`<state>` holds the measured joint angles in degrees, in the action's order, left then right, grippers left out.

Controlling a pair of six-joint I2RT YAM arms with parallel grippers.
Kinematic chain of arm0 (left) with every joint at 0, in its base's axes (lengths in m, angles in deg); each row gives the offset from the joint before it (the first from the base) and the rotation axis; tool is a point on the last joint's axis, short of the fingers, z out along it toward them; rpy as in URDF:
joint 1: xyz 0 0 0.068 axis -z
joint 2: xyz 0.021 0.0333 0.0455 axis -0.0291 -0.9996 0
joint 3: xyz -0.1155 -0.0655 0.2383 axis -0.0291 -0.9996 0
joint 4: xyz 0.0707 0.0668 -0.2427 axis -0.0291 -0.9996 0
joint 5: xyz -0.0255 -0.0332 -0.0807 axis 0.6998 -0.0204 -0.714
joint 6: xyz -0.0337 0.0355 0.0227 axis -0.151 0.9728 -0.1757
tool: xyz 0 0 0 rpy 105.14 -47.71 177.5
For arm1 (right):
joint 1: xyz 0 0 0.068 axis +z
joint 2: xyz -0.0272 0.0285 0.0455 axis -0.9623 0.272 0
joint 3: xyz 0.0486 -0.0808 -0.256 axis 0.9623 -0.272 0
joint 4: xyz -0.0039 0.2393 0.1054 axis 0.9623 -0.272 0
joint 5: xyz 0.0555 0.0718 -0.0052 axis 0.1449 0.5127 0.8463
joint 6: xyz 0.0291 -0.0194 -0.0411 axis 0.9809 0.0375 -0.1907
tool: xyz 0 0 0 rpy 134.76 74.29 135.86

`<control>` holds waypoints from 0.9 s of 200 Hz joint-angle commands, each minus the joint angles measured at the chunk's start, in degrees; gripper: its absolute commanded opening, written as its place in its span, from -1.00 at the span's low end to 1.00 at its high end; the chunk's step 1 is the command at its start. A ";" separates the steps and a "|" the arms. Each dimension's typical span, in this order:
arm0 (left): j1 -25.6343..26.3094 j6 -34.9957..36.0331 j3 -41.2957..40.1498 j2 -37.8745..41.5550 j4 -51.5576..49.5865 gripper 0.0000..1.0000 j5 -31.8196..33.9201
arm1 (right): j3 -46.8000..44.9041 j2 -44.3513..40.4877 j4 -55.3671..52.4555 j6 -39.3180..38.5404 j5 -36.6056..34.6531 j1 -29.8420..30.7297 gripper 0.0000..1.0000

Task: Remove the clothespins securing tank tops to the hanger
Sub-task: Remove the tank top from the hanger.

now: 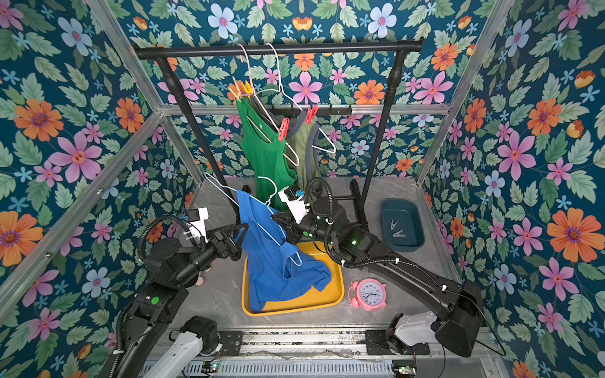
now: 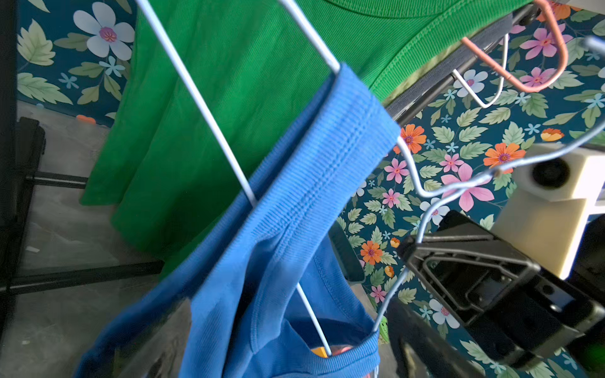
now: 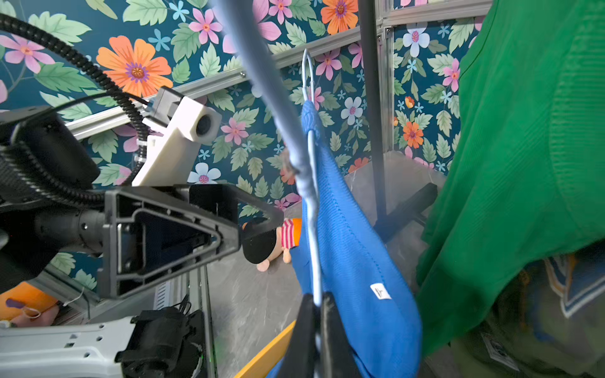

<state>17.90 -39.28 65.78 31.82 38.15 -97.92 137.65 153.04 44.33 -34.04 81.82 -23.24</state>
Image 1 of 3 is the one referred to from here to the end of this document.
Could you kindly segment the blue tank top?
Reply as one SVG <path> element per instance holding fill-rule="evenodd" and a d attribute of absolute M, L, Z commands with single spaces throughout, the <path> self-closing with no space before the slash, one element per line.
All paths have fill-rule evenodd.
<path fill-rule="evenodd" d="M 332 276 L 322 261 L 301 253 L 271 216 L 277 211 L 247 192 L 238 191 L 239 216 L 249 230 L 242 244 L 248 258 L 250 305 L 263 311 L 267 302 L 305 295 L 312 287 L 323 291 Z"/>

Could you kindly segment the olive grey tank top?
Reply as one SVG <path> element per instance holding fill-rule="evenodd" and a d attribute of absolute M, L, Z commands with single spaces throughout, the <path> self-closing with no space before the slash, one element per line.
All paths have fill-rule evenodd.
<path fill-rule="evenodd" d="M 257 107 L 257 103 L 255 102 L 255 100 L 249 100 L 249 102 L 251 107 L 258 114 L 258 116 L 260 116 L 262 110 Z M 265 121 L 264 119 L 263 121 L 266 124 L 272 126 L 269 121 Z M 300 159 L 299 167 L 294 167 L 293 164 L 288 162 L 288 166 L 296 171 L 297 182 L 294 185 L 298 189 L 304 189 L 308 181 L 318 175 L 317 168 L 315 167 L 314 163 L 314 153 L 312 147 L 313 143 L 310 141 L 310 137 L 315 135 L 317 129 L 318 126 L 314 123 L 311 126 L 306 126 L 304 124 L 302 128 L 292 138 L 287 138 L 285 140 L 285 143 L 289 143 L 293 147 Z M 295 159 L 288 148 L 286 148 L 285 154 L 288 154 L 292 160 Z"/>

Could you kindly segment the yellow clothespin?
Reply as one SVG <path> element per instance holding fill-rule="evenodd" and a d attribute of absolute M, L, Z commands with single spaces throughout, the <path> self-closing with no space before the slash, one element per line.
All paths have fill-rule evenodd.
<path fill-rule="evenodd" d="M 250 85 L 248 81 L 242 81 L 239 83 L 240 93 L 244 98 L 249 98 L 253 94 L 255 94 L 254 88 Z"/>

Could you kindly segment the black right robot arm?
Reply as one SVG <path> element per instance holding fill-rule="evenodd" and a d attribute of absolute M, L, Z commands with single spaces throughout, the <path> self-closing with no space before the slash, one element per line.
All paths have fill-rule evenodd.
<path fill-rule="evenodd" d="M 457 283 L 401 256 L 374 234 L 349 222 L 345 213 L 333 218 L 307 214 L 301 221 L 278 213 L 272 219 L 285 229 L 289 243 L 297 244 L 303 238 L 322 243 L 337 265 L 368 269 L 427 308 L 424 314 L 394 316 L 384 334 L 388 349 L 409 354 L 418 344 L 439 343 L 460 357 L 472 355 L 484 319 L 477 284 Z"/>

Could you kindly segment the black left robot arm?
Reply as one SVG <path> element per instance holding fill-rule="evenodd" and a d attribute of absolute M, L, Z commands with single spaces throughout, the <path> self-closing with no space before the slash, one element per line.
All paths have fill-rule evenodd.
<path fill-rule="evenodd" d="M 248 227 L 230 225 L 201 232 L 196 229 L 192 243 L 185 246 L 171 237 L 158 241 L 141 257 L 151 278 L 119 313 L 116 343 L 101 370 L 101 377 L 137 377 L 179 309 L 199 274 L 217 259 L 238 261 Z M 220 349 L 217 324 L 194 316 L 181 328 L 167 352 L 147 373 L 149 377 L 176 377 L 201 354 Z"/>

